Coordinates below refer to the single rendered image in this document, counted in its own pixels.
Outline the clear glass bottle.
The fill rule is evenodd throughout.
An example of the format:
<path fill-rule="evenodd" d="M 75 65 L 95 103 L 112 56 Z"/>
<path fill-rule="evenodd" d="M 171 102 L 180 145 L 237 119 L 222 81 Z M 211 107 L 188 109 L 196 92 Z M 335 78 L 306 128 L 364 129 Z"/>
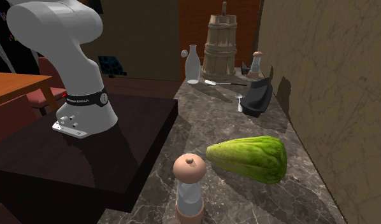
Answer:
<path fill-rule="evenodd" d="M 196 45 L 189 45 L 189 51 L 182 50 L 181 57 L 185 60 L 185 79 L 188 84 L 193 85 L 199 82 L 201 74 L 201 63 L 197 55 Z"/>

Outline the black curved dish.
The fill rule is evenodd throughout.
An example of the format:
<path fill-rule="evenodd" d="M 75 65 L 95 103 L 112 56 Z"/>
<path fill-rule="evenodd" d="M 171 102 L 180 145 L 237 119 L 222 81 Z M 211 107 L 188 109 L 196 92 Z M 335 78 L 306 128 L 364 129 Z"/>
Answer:
<path fill-rule="evenodd" d="M 247 95 L 241 99 L 242 112 L 246 115 L 258 117 L 265 112 L 270 104 L 272 86 L 269 78 L 253 81 Z"/>

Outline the wooden butter churn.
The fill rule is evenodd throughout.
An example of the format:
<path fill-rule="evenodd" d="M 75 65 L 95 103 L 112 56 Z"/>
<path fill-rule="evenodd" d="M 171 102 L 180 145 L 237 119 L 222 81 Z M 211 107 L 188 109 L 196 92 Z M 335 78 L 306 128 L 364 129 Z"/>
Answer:
<path fill-rule="evenodd" d="M 227 3 L 222 3 L 220 15 L 211 15 L 204 49 L 201 74 L 206 80 L 228 80 L 234 69 L 236 49 L 236 15 L 227 14 Z"/>

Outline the green lettuce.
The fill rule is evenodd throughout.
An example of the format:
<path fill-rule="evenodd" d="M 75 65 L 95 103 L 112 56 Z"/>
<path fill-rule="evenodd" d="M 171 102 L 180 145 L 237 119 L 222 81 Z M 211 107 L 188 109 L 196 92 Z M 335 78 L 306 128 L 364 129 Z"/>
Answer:
<path fill-rule="evenodd" d="M 232 139 L 206 149 L 206 158 L 216 166 L 266 185 L 280 182 L 287 172 L 287 153 L 276 137 Z"/>

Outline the clear pepper mill wooden cap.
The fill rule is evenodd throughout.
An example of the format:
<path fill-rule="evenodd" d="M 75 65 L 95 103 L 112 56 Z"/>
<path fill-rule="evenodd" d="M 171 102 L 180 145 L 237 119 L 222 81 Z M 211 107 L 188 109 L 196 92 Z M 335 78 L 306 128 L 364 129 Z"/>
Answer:
<path fill-rule="evenodd" d="M 250 71 L 248 72 L 248 76 L 250 78 L 256 78 L 260 75 L 260 62 L 261 62 L 262 52 L 256 51 L 253 53 L 253 61 L 250 67 Z"/>
<path fill-rule="evenodd" d="M 206 174 L 204 160 L 196 154 L 186 153 L 173 165 L 178 181 L 176 191 L 176 215 L 181 224 L 200 224 L 205 203 L 201 180 Z"/>

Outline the dark robot stand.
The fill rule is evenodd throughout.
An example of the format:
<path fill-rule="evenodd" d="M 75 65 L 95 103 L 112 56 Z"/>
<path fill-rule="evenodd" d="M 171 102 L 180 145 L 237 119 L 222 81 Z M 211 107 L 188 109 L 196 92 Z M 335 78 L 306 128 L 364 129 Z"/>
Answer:
<path fill-rule="evenodd" d="M 118 122 L 83 139 L 46 115 L 0 141 L 0 201 L 22 224 L 96 224 L 131 212 L 176 120 L 175 99 L 110 96 Z"/>

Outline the wooden dining table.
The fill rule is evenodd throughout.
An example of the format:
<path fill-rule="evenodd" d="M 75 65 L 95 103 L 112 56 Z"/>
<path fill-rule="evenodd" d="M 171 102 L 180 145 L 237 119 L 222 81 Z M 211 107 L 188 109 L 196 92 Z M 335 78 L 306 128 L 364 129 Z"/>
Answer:
<path fill-rule="evenodd" d="M 48 80 L 51 76 L 0 73 L 0 104 L 40 89 L 52 110 L 58 108 Z"/>

